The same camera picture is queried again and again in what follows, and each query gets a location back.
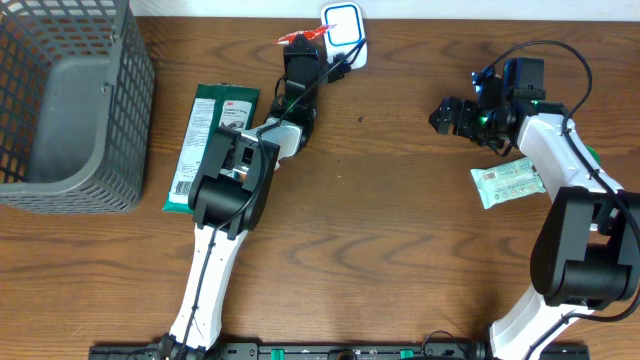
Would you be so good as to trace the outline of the red packet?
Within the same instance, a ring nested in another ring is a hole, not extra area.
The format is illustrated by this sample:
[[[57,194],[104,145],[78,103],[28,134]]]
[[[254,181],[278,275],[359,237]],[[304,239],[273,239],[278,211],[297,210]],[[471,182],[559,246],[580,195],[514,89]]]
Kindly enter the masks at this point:
[[[327,34],[331,29],[335,28],[336,24],[321,25],[312,30],[298,30],[288,33],[279,37],[273,41],[276,45],[292,45],[295,39],[299,36],[304,37],[306,40],[314,40]]]

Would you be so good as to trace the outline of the mint green wipes pack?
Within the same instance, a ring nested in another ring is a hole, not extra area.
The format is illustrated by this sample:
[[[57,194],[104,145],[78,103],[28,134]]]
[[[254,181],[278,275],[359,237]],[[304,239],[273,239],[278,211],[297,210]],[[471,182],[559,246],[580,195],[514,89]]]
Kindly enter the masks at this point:
[[[546,192],[529,158],[518,159],[488,169],[471,169],[470,174],[484,209]]]

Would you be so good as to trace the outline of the green box with label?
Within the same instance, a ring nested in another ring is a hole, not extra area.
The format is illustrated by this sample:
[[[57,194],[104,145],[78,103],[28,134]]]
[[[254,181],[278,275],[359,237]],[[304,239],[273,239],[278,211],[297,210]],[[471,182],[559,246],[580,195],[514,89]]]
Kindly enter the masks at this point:
[[[165,200],[165,212],[191,214],[188,195],[214,131],[220,127],[249,129],[260,89],[226,83],[199,84]]]

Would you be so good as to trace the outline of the green lid white jar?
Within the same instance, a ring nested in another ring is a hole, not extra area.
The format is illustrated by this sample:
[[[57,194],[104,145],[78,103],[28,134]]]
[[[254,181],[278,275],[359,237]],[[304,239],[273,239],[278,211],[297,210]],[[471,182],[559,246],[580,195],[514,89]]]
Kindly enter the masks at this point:
[[[596,150],[590,146],[585,145],[585,147],[587,148],[587,150],[589,151],[589,153],[591,154],[591,156],[594,158],[594,160],[596,161],[596,163],[598,165],[601,165],[601,158],[598,155],[598,153],[596,152]]]

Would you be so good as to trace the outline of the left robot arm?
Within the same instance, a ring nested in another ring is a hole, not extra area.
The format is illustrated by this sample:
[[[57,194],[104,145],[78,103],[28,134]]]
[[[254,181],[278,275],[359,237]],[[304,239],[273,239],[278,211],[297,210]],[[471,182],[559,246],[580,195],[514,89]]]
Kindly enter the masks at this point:
[[[311,138],[319,85],[328,75],[304,35],[283,48],[284,91],[264,124],[218,127],[210,136],[188,195],[195,251],[180,312],[158,346],[161,359],[202,359],[221,333],[221,315],[236,255],[263,213],[283,158]]]

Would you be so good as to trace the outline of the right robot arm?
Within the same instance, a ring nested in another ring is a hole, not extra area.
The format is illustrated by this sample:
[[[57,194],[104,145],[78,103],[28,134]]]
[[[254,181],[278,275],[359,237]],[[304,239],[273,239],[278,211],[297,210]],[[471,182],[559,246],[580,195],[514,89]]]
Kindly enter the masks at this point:
[[[531,284],[489,328],[494,359],[537,359],[579,320],[616,322],[639,306],[639,196],[624,190],[580,140],[569,110],[540,81],[473,81],[477,101],[444,99],[429,117],[453,133],[532,162],[552,205],[530,258]]]

